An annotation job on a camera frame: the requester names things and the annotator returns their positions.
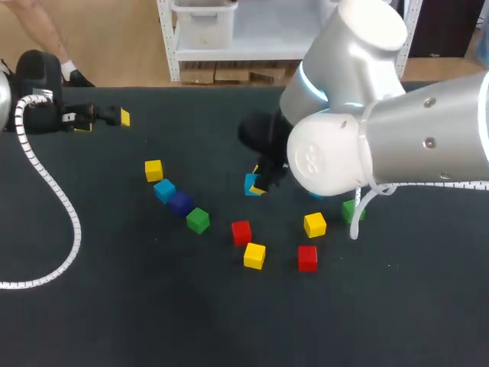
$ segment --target white sock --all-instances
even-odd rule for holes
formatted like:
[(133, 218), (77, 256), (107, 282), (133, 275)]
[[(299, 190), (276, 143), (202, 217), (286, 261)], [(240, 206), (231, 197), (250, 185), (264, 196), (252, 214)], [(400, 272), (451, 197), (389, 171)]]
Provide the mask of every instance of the white sock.
[(70, 81), (71, 72), (75, 70), (75, 64), (71, 60), (61, 65), (61, 73), (67, 82)]

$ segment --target light blue cube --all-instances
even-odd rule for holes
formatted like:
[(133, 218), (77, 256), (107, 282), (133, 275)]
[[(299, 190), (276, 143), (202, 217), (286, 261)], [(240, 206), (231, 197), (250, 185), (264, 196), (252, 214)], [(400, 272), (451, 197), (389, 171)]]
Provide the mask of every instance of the light blue cube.
[(170, 200), (175, 192), (175, 186), (167, 178), (154, 185), (154, 193), (163, 204), (168, 203), (168, 200)]
[(315, 197), (317, 200), (323, 200), (323, 199), (324, 199), (324, 197), (323, 197), (323, 196), (321, 196), (321, 195), (317, 195), (317, 194), (315, 194), (315, 193), (311, 193), (311, 192), (309, 192), (309, 195), (310, 195), (310, 196), (312, 196), (312, 197)]
[(258, 177), (257, 174), (246, 174), (246, 177), (244, 178), (244, 194), (246, 196), (260, 196), (259, 194), (252, 193), (250, 191), (257, 177)]

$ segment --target shoe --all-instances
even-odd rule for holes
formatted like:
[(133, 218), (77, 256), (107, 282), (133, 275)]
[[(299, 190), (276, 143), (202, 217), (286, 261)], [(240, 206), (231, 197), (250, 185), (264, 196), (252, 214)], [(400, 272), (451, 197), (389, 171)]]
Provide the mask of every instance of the shoe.
[(70, 74), (70, 80), (63, 78), (63, 86), (70, 86), (73, 88), (91, 88), (94, 87), (78, 70), (74, 70)]

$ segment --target storage bin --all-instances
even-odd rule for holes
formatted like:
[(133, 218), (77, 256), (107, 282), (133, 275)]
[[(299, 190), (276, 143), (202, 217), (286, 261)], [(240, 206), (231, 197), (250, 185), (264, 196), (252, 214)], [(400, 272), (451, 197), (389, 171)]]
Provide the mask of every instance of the storage bin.
[(230, 48), (238, 2), (229, 0), (172, 0), (180, 27), (181, 45), (189, 50)]

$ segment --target person's leg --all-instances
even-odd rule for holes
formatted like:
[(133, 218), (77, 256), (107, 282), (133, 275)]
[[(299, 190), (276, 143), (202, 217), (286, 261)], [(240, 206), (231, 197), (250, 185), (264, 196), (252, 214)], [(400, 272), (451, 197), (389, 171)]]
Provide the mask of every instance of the person's leg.
[(15, 14), (33, 41), (60, 60), (67, 86), (93, 86), (68, 57), (51, 16), (39, 0), (0, 0), (0, 2)]

